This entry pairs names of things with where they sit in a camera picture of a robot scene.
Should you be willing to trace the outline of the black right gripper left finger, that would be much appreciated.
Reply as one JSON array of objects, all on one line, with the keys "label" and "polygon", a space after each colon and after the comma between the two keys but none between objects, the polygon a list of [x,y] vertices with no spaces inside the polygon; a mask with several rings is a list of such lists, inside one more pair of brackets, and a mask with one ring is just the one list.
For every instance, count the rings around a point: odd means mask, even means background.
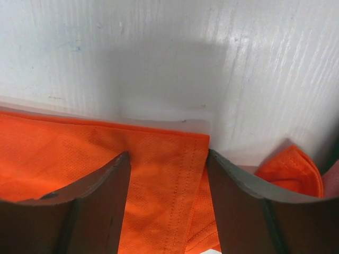
[{"label": "black right gripper left finger", "polygon": [[130,174],[122,152],[39,199],[1,201],[1,253],[117,253]]}]

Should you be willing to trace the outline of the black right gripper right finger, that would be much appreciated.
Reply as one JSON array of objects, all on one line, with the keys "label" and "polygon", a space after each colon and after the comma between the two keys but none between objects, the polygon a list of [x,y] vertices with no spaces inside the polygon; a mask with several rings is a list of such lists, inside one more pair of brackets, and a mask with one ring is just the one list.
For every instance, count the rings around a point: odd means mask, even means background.
[{"label": "black right gripper right finger", "polygon": [[222,253],[338,253],[338,198],[275,186],[214,150],[207,172]]}]

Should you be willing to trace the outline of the orange t shirt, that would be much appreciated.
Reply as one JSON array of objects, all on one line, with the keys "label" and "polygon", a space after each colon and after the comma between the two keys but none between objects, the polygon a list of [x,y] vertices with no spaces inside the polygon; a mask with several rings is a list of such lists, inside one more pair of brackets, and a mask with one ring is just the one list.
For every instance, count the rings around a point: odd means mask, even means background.
[{"label": "orange t shirt", "polygon": [[[220,248],[204,134],[1,113],[1,201],[39,199],[100,169],[122,152],[131,174],[117,253],[199,253]],[[323,198],[322,178],[290,146],[255,176]]]}]

